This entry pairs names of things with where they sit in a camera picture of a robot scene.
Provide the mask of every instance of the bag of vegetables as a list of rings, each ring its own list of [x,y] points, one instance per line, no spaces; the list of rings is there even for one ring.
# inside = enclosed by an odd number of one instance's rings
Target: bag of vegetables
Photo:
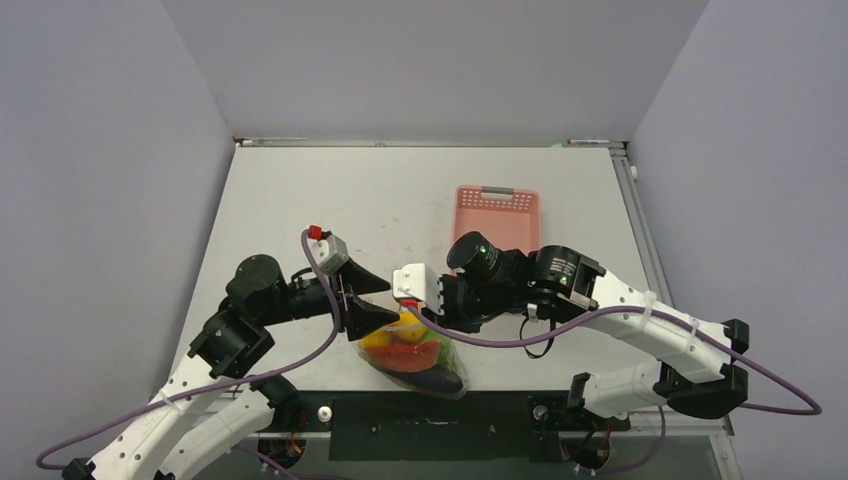
[[[468,380],[453,343],[405,310],[398,321],[359,341],[360,356],[404,388],[461,398]]]

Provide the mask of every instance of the cable tie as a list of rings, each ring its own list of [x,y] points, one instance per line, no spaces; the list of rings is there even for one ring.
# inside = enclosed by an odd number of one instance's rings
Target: cable tie
[[[185,415],[185,410],[181,406],[174,403],[167,395],[165,395],[164,388],[159,389],[159,396],[162,397],[162,401],[165,402],[165,405],[167,405],[169,408],[176,410],[179,416]]]
[[[642,314],[642,317],[639,319],[639,323],[633,327],[632,330],[625,332],[622,335],[618,335],[615,338],[619,340],[627,340],[630,337],[639,335],[640,333],[645,331],[645,327],[648,326],[648,320],[651,319],[651,314],[654,311],[654,303],[657,301],[657,294],[650,291],[645,290],[642,294],[642,303],[645,304],[645,313]]]
[[[689,320],[689,323],[692,324],[692,330],[689,332],[689,338],[686,340],[685,347],[685,350],[689,350],[689,347],[692,346],[693,343],[695,343],[695,335],[698,333],[698,328],[701,326],[701,321],[691,315],[686,315],[686,317],[687,320]]]

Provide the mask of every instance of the white table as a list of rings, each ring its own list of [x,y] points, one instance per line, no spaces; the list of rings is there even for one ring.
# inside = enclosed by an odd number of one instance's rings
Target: white table
[[[635,288],[647,288],[606,148],[243,147],[227,177],[176,357],[215,312],[244,258],[272,255],[286,275],[307,265],[299,235],[308,224],[331,229],[347,242],[357,263],[387,280],[393,270],[413,262],[446,271],[455,189],[461,184],[538,191],[543,245],[574,248]],[[396,307],[388,292],[365,298]],[[479,336],[514,339],[519,325],[519,318],[504,316],[486,324]],[[329,316],[270,327],[277,344],[252,372],[303,357],[330,328]],[[547,328],[529,324],[525,334]],[[539,360],[521,349],[457,347],[475,390],[564,389],[576,373],[650,359],[588,329],[557,338]],[[301,390],[399,388],[360,359],[344,335],[287,378]]]

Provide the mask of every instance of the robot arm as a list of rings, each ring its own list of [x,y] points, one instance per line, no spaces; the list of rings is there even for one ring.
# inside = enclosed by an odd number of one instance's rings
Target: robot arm
[[[644,314],[609,313],[585,326],[628,343],[657,359],[617,372],[576,375],[569,406],[601,418],[626,417],[633,409],[669,405],[698,418],[720,418],[747,399],[747,372],[730,357],[695,336],[698,330],[732,350],[748,346],[748,326],[739,320],[697,320],[639,292],[595,260],[562,246],[525,255],[501,251],[479,232],[454,243],[447,258],[452,275],[411,264],[393,274],[398,300],[424,303],[423,314],[437,324],[463,332],[503,313],[567,323],[613,306],[638,306]],[[690,331],[652,315],[665,312],[685,319]]]
[[[159,467],[160,475],[169,480],[194,478],[241,439],[268,427],[275,417],[290,417],[297,404],[297,389],[282,376],[251,385],[183,436]]]
[[[303,280],[295,276],[286,283],[279,264],[270,256],[255,255],[244,260],[227,284],[227,298],[206,321],[186,356],[151,401],[163,400],[167,406],[135,418],[94,457],[71,462],[63,470],[62,477],[65,480],[150,480],[173,473],[174,478],[191,478],[246,435],[267,426],[275,407],[282,402],[281,392],[284,399],[292,391],[296,392],[282,378],[253,385],[258,393],[243,392],[234,405],[203,422],[196,432],[189,433],[199,416],[220,395],[214,387],[243,378],[274,345],[265,327],[329,313],[331,301],[340,307],[340,331],[347,331],[349,340],[357,340],[397,320],[396,312],[369,304],[357,296],[388,290],[388,282],[353,262],[344,242],[332,233],[315,227],[309,233],[315,240],[310,245],[311,253],[321,273],[329,277],[333,299],[328,298],[317,279]],[[208,387],[209,391],[173,402],[169,400],[198,387]]]

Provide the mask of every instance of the gray wall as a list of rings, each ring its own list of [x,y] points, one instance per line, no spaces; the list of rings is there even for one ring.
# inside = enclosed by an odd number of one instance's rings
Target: gray wall
[[[167,375],[232,141],[158,0],[0,2],[0,65],[0,476],[58,478]]]
[[[629,139],[707,0],[163,0],[239,136]]]
[[[631,145],[677,304],[749,322],[751,357],[824,406],[733,414],[746,478],[848,473],[846,24],[842,0],[712,0]]]

